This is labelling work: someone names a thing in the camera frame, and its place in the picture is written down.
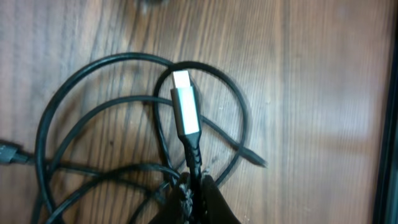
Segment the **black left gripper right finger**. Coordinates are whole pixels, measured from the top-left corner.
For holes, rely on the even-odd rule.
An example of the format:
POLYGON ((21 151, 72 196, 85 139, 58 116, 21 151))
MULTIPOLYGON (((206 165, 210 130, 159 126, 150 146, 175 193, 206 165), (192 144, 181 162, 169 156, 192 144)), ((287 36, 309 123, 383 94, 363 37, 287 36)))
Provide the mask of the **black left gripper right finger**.
POLYGON ((210 175, 203 175, 201 179, 201 193, 204 215, 202 223, 206 224, 240 224, 230 209, 216 182, 210 175))

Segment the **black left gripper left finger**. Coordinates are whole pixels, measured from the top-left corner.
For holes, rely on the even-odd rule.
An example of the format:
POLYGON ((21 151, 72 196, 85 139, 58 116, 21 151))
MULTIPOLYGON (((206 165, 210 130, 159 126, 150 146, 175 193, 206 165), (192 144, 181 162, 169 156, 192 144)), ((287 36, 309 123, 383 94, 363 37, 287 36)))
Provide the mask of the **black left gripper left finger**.
POLYGON ((190 174, 184 172, 172 189, 166 204, 149 224, 189 224, 193 212, 190 174))

